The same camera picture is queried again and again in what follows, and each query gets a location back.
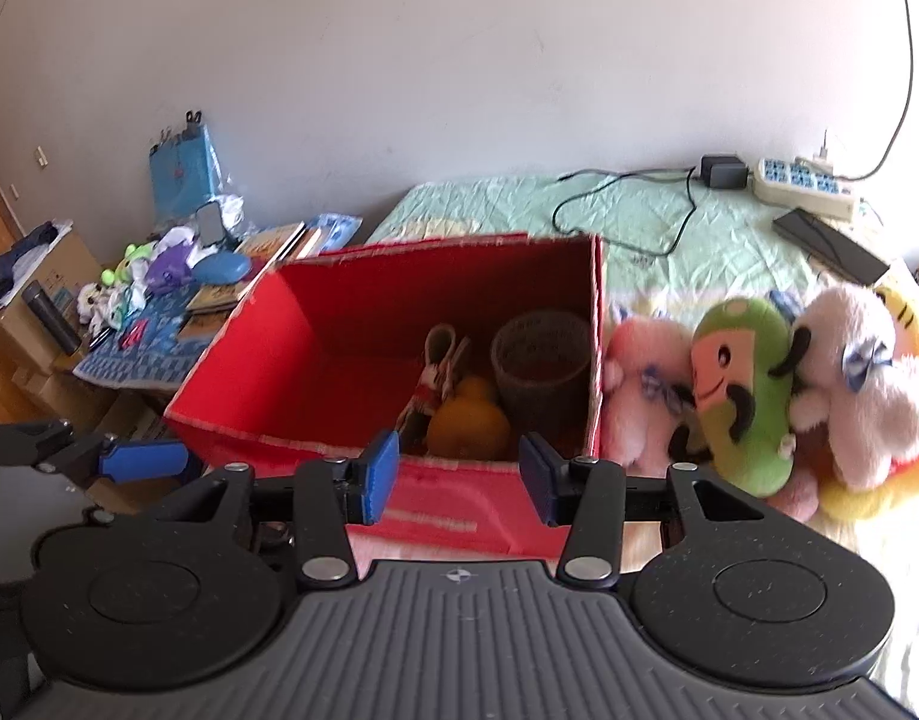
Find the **pink plush bear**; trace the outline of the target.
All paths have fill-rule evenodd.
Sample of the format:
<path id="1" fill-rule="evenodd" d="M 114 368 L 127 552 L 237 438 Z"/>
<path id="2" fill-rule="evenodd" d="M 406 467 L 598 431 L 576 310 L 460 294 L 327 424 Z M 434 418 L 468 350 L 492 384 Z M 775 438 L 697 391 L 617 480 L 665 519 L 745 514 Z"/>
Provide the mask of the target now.
<path id="1" fill-rule="evenodd" d="M 633 476 L 662 478 L 669 442 L 688 429 L 692 398 L 687 327 L 628 314 L 615 325 L 603 361 L 601 457 Z"/>

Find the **blue gift bag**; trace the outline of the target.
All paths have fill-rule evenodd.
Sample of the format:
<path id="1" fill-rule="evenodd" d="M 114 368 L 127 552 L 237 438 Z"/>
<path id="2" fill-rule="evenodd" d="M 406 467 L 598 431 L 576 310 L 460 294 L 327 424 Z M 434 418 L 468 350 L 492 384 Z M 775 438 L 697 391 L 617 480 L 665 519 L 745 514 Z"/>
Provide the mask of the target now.
<path id="1" fill-rule="evenodd" d="M 223 172 L 200 110 L 188 110 L 176 130 L 160 132 L 148 151 L 148 164 L 158 227 L 191 216 L 220 195 Z"/>

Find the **blue oval case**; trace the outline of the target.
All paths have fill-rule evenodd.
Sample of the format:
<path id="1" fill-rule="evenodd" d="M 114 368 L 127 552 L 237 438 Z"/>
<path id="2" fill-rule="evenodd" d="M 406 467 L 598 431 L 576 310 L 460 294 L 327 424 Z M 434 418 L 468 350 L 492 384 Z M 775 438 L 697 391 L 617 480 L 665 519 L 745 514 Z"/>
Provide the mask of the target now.
<path id="1" fill-rule="evenodd" d="M 203 286 L 230 286 L 243 281 L 251 273 L 253 262 L 247 255 L 219 250 L 202 257 L 192 266 L 192 278 Z"/>

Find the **green cartoon bed sheet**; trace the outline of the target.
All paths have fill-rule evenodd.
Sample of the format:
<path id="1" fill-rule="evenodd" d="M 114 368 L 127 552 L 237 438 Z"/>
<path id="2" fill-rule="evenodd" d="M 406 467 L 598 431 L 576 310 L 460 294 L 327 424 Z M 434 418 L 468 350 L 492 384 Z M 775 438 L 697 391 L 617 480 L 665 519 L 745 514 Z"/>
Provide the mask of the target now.
<path id="1" fill-rule="evenodd" d="M 681 174 L 659 181 L 502 176 L 412 188 L 370 236 L 378 242 L 464 234 L 589 232 L 606 241 L 604 299 L 622 314 L 668 316 L 687 327 L 716 302 L 777 289 L 807 304 L 842 278 L 780 238 L 782 212 L 750 192 L 711 190 Z"/>

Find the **clear printed tape roll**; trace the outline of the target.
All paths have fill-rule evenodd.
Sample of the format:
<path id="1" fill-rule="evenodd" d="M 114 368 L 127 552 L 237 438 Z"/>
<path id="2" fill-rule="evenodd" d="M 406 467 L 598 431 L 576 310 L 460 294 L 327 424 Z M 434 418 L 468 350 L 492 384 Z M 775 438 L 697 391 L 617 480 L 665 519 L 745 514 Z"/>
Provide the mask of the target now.
<path id="1" fill-rule="evenodd" d="M 503 405 L 521 426 L 580 419 L 588 406 L 591 328 L 562 310 L 505 323 L 490 360 Z"/>

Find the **white blue power strip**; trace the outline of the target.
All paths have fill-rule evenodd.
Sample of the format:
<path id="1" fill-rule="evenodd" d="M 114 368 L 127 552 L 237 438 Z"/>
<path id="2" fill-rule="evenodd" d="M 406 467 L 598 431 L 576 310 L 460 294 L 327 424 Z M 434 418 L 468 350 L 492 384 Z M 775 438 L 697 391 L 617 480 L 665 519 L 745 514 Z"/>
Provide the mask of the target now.
<path id="1" fill-rule="evenodd" d="M 752 172 L 752 192 L 767 205 L 802 208 L 812 215 L 852 221 L 857 202 L 839 179 L 801 163 L 760 160 Z"/>

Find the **brown cardboard box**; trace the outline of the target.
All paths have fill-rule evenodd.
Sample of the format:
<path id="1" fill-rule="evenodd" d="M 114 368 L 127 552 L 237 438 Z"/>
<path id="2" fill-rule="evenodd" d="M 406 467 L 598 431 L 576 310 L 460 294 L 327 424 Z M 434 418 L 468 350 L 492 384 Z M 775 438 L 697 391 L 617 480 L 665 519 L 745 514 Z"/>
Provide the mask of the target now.
<path id="1" fill-rule="evenodd" d="M 72 224 L 57 223 L 55 239 L 30 247 L 10 271 L 0 296 L 0 355 L 20 415 L 61 418 L 85 429 L 101 421 L 111 397 L 73 374 L 88 351 L 88 322 L 78 314 L 82 289 L 100 264 Z"/>

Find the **orange gourd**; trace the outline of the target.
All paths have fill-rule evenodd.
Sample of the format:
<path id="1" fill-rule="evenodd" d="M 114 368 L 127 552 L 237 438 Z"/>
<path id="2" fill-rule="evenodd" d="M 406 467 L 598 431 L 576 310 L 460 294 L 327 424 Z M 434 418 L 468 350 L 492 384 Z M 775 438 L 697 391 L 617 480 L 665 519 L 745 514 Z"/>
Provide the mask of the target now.
<path id="1" fill-rule="evenodd" d="M 427 429 L 428 454 L 454 460 L 507 458 L 511 424 L 490 380 L 468 376 L 454 387 Z"/>

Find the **stack of books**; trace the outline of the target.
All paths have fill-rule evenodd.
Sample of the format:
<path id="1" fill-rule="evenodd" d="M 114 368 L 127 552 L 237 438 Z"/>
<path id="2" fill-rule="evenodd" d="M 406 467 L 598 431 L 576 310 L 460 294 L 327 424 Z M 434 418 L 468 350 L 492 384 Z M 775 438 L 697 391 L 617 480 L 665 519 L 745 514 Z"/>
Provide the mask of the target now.
<path id="1" fill-rule="evenodd" d="M 265 271 L 282 260 L 319 254 L 326 241 L 327 231 L 322 226 L 285 224 L 256 232 L 233 252 L 201 260 L 192 270 L 200 288 L 185 306 L 178 337 L 212 337 Z"/>

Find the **white plush bear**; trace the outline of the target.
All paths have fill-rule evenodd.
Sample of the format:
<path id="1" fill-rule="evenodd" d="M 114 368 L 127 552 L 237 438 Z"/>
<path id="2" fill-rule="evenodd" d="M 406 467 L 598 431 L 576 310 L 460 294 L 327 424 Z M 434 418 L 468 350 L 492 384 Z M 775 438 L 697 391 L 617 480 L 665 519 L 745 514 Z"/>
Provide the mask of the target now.
<path id="1" fill-rule="evenodd" d="M 806 344 L 788 406 L 798 436 L 822 427 L 825 454 L 798 461 L 768 498 L 806 522 L 818 512 L 853 522 L 886 511 L 919 464 L 919 357 L 897 351 L 897 327 L 871 288 L 824 289 L 793 322 Z"/>

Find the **bag with beige handles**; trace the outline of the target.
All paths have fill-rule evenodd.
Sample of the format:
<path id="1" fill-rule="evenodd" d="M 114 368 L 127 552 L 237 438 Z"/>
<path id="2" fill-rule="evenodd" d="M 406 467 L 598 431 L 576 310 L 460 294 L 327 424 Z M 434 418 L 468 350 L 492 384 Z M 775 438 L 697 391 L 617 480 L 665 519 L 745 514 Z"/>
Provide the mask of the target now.
<path id="1" fill-rule="evenodd" d="M 440 323 L 428 332 L 423 346 L 423 369 L 411 398 L 396 422 L 400 450 L 407 455 L 425 452 L 428 427 L 436 411 L 445 403 L 456 382 L 456 367 L 469 340 L 456 328 Z"/>

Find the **black cylinder bottle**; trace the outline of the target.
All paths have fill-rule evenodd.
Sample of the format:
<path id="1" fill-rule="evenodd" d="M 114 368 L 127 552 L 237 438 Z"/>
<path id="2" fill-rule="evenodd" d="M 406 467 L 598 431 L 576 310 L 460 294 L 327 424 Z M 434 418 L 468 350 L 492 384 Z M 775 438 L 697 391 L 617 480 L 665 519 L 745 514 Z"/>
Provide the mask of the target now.
<path id="1" fill-rule="evenodd" d="M 44 291 L 38 280 L 31 280 L 23 289 L 23 302 L 29 307 L 34 317 L 44 327 L 47 333 L 61 348 L 66 356 L 77 353 L 82 344 L 82 339 L 77 330 L 67 322 L 61 310 L 55 307 L 49 294 Z"/>

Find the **small handheld mirror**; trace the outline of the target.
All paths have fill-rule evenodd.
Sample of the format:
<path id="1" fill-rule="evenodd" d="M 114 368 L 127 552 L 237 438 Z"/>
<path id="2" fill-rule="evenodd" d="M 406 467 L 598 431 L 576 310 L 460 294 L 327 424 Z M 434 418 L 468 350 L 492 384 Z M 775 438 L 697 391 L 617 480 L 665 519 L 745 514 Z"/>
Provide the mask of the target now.
<path id="1" fill-rule="evenodd" d="M 194 211 L 194 223 L 197 227 L 197 238 L 202 247 L 218 245 L 223 247 L 228 241 L 226 227 L 224 227 L 221 205 L 217 200 L 208 200 Z"/>

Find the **yellow plush toy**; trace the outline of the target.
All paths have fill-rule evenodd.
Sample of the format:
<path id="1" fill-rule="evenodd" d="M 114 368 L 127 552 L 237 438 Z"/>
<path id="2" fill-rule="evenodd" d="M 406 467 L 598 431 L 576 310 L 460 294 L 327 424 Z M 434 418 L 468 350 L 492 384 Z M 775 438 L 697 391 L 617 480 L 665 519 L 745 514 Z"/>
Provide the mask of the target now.
<path id="1" fill-rule="evenodd" d="M 889 286 L 851 284 L 811 309 L 834 459 L 819 505 L 842 522 L 877 517 L 919 496 L 919 313 Z"/>

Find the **purple plush toy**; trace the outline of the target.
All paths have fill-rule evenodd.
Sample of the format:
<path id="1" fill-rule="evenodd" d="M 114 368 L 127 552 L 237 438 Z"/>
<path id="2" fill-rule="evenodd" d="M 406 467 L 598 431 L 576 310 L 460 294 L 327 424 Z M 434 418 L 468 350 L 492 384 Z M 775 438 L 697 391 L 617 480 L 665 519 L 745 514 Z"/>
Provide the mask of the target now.
<path id="1" fill-rule="evenodd" d="M 191 242 L 171 245 L 153 259 L 146 270 L 146 295 L 158 298 L 173 293 L 192 281 L 192 268 L 187 261 L 194 245 Z"/>

